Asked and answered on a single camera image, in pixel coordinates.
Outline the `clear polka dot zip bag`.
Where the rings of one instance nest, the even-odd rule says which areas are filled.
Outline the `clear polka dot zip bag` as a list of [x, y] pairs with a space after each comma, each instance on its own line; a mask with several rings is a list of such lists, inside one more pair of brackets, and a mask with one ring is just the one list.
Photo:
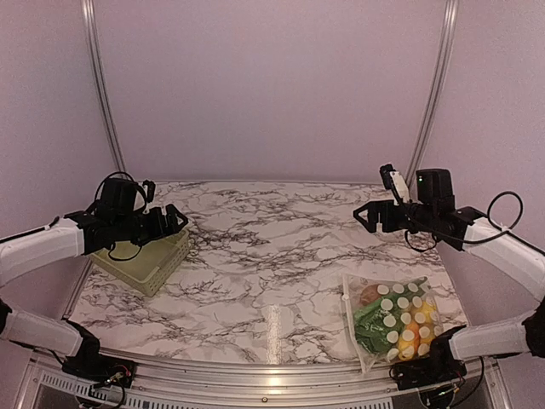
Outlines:
[[341, 278], [348, 334], [363, 374], [378, 362], [396, 364], [428, 356], [432, 341], [444, 331], [428, 277]]

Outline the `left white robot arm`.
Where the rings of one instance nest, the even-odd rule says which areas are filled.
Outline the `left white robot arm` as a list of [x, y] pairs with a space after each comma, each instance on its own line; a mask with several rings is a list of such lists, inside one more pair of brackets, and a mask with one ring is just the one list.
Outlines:
[[[173, 204], [152, 206], [155, 185], [114, 172], [85, 210], [1, 241], [1, 284], [50, 273], [86, 256], [146, 296], [153, 296], [188, 253], [188, 219]], [[100, 341], [76, 322], [1, 301], [1, 338], [73, 358], [90, 379], [107, 372]]]

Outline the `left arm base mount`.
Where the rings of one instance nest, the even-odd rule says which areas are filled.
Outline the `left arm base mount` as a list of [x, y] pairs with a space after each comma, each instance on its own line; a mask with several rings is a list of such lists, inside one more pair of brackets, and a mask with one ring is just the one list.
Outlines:
[[132, 360], [115, 358], [99, 354], [90, 362], [82, 362], [75, 357], [68, 357], [62, 364], [62, 371], [70, 375], [80, 377], [94, 383], [104, 383], [107, 379], [118, 373], [123, 376], [117, 384], [128, 389], [134, 378], [136, 364]]

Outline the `fake green bok choy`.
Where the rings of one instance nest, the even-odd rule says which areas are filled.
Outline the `fake green bok choy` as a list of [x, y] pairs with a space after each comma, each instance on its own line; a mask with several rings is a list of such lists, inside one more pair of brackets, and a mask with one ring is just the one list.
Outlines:
[[389, 310], [382, 307], [382, 299], [359, 308], [353, 314], [355, 339], [371, 354], [385, 354], [396, 341], [390, 342], [387, 334], [391, 331], [400, 333], [403, 323], [400, 320], [401, 310], [392, 306]]

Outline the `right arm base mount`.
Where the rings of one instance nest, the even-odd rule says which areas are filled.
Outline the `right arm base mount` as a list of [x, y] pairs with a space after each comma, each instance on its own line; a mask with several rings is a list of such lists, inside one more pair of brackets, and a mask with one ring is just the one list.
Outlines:
[[398, 390], [427, 387], [462, 379], [466, 375], [467, 369], [459, 361], [442, 366], [434, 364], [430, 358], [400, 361], [389, 370], [389, 376], [397, 384]]

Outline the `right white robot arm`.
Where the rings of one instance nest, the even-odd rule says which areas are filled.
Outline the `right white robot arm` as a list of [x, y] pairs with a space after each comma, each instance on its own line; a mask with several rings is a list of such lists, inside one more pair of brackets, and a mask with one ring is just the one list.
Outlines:
[[501, 284], [514, 285], [514, 294], [527, 298], [528, 305], [515, 304], [512, 313], [490, 323], [472, 323], [448, 330], [432, 342], [430, 357], [422, 362], [422, 375], [438, 382], [451, 372], [456, 361], [493, 356], [504, 358], [529, 354], [544, 356], [544, 251], [518, 236], [514, 229], [524, 212], [524, 202], [515, 192], [504, 191], [518, 204], [515, 220], [509, 225], [494, 221], [492, 210], [456, 206], [450, 172], [424, 169], [416, 172], [416, 199], [402, 174], [391, 164], [380, 168], [390, 199], [371, 200], [353, 212], [353, 217], [369, 233], [404, 231], [428, 233], [433, 241], [473, 258], [473, 265], [485, 270], [485, 279], [476, 279], [478, 291], [500, 274]]

